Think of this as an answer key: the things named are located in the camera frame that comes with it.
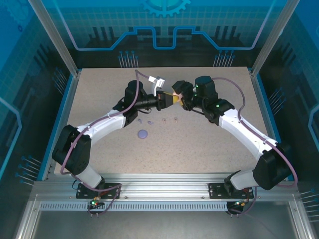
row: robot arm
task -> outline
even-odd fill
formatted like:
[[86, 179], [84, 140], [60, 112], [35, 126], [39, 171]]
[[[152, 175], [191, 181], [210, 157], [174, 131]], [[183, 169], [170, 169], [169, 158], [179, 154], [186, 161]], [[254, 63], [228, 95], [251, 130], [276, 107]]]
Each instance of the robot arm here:
[[64, 127], [53, 150], [52, 158], [62, 165], [75, 138], [88, 127], [76, 142], [65, 168], [90, 188], [103, 189], [104, 179], [89, 164], [92, 145], [109, 133], [128, 126], [138, 116], [139, 110], [156, 108], [160, 111], [174, 104], [172, 94], [157, 91], [157, 88], [163, 86], [163, 79], [150, 77], [149, 81], [153, 83], [153, 93], [146, 94], [143, 84], [139, 82], [137, 100], [134, 106], [125, 113], [121, 114], [120, 112], [127, 109], [134, 101], [137, 93], [136, 81], [128, 83], [124, 97], [105, 115], [110, 117], [102, 117], [105, 119], [99, 120], [94, 124], [88, 123], [78, 127], [67, 125]]
[[254, 186], [270, 190], [291, 174], [288, 165], [273, 149], [275, 147], [288, 156], [290, 147], [267, 137], [244, 118], [239, 119], [234, 106], [227, 100], [218, 98], [211, 77], [196, 78], [195, 87], [189, 82], [178, 81], [173, 89], [179, 95], [185, 110], [200, 108], [211, 123], [234, 135], [258, 161], [255, 169], [238, 171], [225, 179], [224, 186], [230, 195], [236, 190]]

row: blue edge trim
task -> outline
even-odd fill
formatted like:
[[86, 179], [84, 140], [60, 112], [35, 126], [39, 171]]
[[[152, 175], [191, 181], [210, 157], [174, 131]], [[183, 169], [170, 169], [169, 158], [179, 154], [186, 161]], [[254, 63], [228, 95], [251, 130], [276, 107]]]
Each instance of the blue edge trim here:
[[[41, 181], [41, 178], [42, 178], [42, 176], [44, 174], [44, 171], [45, 171], [45, 168], [46, 168], [46, 164], [48, 163], [48, 160], [49, 160], [49, 157], [50, 157], [49, 154], [50, 154], [51, 148], [53, 146], [54, 137], [56, 135], [56, 131], [57, 131], [58, 125], [60, 123], [60, 119], [61, 119], [61, 116], [62, 116], [62, 111], [64, 109], [64, 105], [65, 105], [67, 96], [69, 94], [69, 90], [70, 90], [70, 86], [71, 86], [71, 82], [72, 81], [73, 81], [73, 76], [70, 75], [70, 78], [68, 80], [68, 83], [67, 83], [67, 86], [66, 86], [62, 101], [61, 101], [61, 105], [60, 105], [58, 114], [56, 116], [56, 120], [55, 120], [55, 123], [54, 123], [54, 126], [53, 126], [53, 130], [52, 130], [52, 133], [51, 133], [51, 136], [50, 136], [50, 140], [49, 140], [48, 146], [47, 146], [46, 151], [45, 151], [45, 155], [44, 155], [43, 162], [42, 162], [42, 165], [41, 165], [41, 168], [40, 168], [40, 172], [38, 174], [37, 181]], [[261, 93], [262, 93], [262, 96], [263, 96], [263, 100], [265, 101], [266, 109], [267, 109], [267, 112], [268, 112], [268, 115], [269, 115], [269, 118], [270, 118], [270, 123], [271, 123], [272, 128], [273, 128], [274, 133], [275, 133], [275, 138], [276, 138], [276, 140], [278, 142], [281, 142], [281, 138], [280, 138], [280, 135], [279, 135], [279, 132], [278, 132], [278, 129], [277, 129], [277, 125], [275, 123], [275, 118], [274, 118], [274, 115], [273, 115], [273, 113], [271, 111], [270, 104], [269, 104], [269, 101], [268, 101], [268, 98], [267, 98], [267, 95], [266, 95], [266, 91], [265, 91], [263, 82], [262, 82], [261, 77], [260, 77], [259, 74], [257, 74], [257, 81], [258, 81], [258, 84], [260, 86], [260, 90], [261, 90]], [[294, 180], [293, 176], [290, 175], [288, 177], [288, 180], [289, 181], [293, 181]]]
[[43, 174], [45, 173], [45, 168], [46, 168], [46, 165], [47, 165], [47, 163], [49, 161], [49, 158], [50, 158], [50, 151], [51, 151], [51, 148], [53, 146], [54, 138], [55, 138], [55, 135], [56, 135], [56, 132], [57, 132], [60, 120], [61, 120], [62, 112], [63, 112], [64, 106], [65, 106], [65, 103], [66, 103], [67, 96], [68, 96], [69, 91], [70, 91], [70, 87], [71, 87], [72, 81], [73, 81], [73, 76], [72, 76], [72, 74], [70, 74], [70, 77], [69, 77], [68, 83], [66, 85], [66, 88], [65, 88], [65, 91], [64, 91], [64, 94], [63, 94], [63, 97], [62, 97], [62, 101], [61, 101], [61, 104], [60, 104], [60, 107], [59, 107], [59, 111], [58, 111], [58, 114], [57, 114], [55, 122], [54, 122], [52, 133], [51, 133], [51, 136], [50, 136], [50, 139], [49, 139], [49, 142], [48, 142], [48, 146], [46, 148], [46, 151], [45, 151], [45, 154], [44, 154], [44, 157], [43, 157], [41, 168], [40, 168], [38, 177], [36, 179], [37, 181], [42, 181], [41, 179], [43, 177]]

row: gear graphic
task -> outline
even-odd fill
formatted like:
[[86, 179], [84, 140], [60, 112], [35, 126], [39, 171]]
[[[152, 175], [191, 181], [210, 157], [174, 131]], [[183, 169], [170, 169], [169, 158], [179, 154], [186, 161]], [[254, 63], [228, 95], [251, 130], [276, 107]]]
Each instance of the gear graphic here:
[[189, 3], [190, 0], [142, 0], [141, 2], [143, 9], [148, 10], [150, 14], [155, 13], [156, 17], [179, 14], [179, 11], [185, 10], [186, 4]]
[[22, 24], [29, 15], [29, 7], [27, 0], [1, 0], [0, 5], [6, 6], [11, 17], [18, 23]]

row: purple disc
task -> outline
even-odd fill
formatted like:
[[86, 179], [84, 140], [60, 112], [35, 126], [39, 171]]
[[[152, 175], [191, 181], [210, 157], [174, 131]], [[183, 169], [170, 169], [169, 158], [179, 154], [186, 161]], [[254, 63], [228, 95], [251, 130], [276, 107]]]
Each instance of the purple disc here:
[[148, 132], [144, 129], [140, 130], [139, 133], [138, 133], [138, 137], [139, 138], [146, 138], [148, 136]]

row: beige work surface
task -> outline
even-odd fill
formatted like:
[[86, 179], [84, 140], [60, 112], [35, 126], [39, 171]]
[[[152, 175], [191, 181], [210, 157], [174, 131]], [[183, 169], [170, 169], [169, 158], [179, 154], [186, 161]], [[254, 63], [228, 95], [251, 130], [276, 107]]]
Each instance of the beige work surface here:
[[[140, 68], [142, 73], [166, 80], [164, 91], [179, 80], [194, 84], [203, 75], [226, 77], [235, 81], [246, 97], [245, 117], [266, 133], [260, 108], [246, 67]], [[68, 123], [73, 126], [91, 122], [105, 114], [124, 96], [129, 81], [135, 79], [132, 68], [83, 69], [76, 90]], [[140, 77], [147, 93], [151, 83]], [[232, 84], [215, 82], [220, 98], [239, 109], [242, 98]], [[148, 132], [146, 139], [138, 131]], [[229, 132], [180, 104], [158, 112], [139, 116], [129, 126], [116, 130], [91, 149], [90, 164], [99, 173], [217, 173], [253, 168], [256, 160], [241, 142]], [[60, 165], [55, 172], [59, 173]]]

